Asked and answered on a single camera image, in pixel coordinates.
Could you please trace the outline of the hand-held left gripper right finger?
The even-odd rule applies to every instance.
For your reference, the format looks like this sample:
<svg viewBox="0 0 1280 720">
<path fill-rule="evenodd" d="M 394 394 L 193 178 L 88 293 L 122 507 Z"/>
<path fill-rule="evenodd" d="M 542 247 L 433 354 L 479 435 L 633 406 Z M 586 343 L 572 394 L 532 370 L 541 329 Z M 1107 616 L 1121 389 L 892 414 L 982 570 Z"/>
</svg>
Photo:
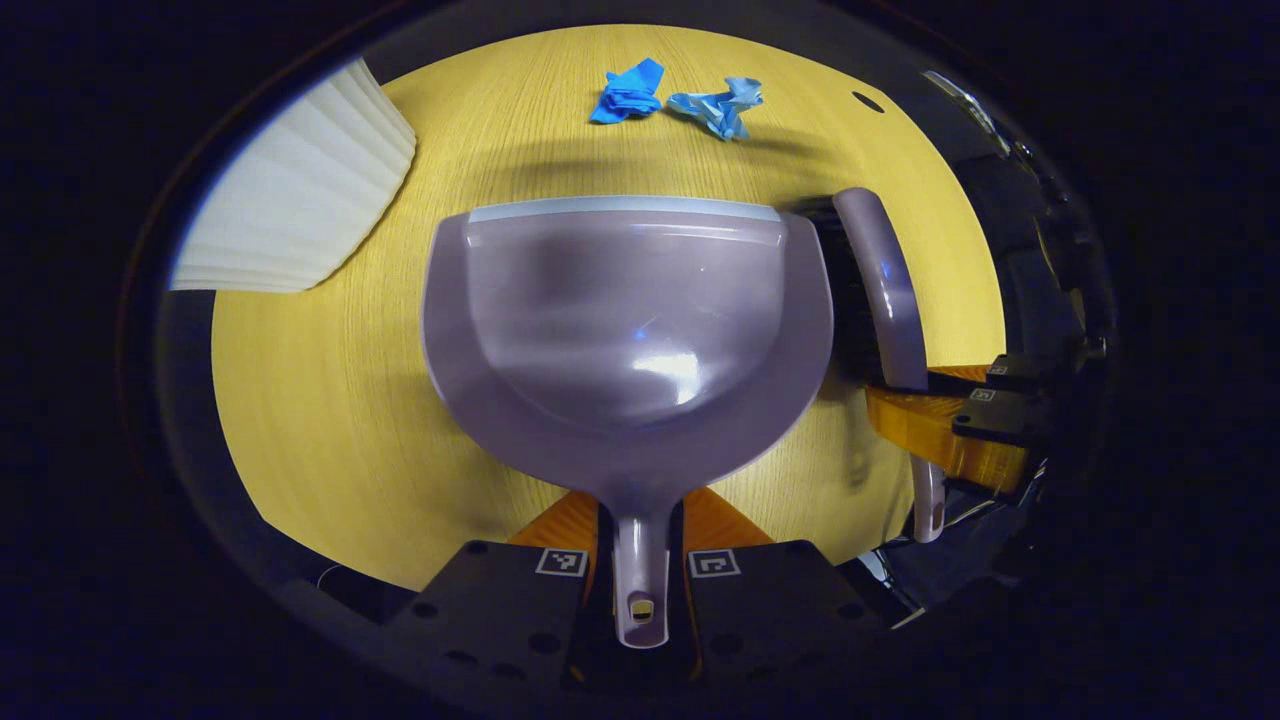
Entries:
<svg viewBox="0 0 1280 720">
<path fill-rule="evenodd" d="M 859 667 L 901 620 L 900 600 L 860 564 L 833 565 L 808 539 L 774 542 L 712 489 L 686 496 L 680 519 L 698 689 Z"/>
</svg>

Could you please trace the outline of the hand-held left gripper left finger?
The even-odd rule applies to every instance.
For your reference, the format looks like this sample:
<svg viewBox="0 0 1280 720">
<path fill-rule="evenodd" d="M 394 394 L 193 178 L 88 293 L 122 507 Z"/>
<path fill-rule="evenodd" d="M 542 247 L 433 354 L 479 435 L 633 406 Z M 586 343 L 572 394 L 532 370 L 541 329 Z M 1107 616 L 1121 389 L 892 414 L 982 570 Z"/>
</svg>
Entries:
<svg viewBox="0 0 1280 720">
<path fill-rule="evenodd" d="M 465 542 L 383 625 L 396 669 L 460 706 L 548 706 L 596 565 L 598 505 L 572 492 L 509 543 Z"/>
</svg>

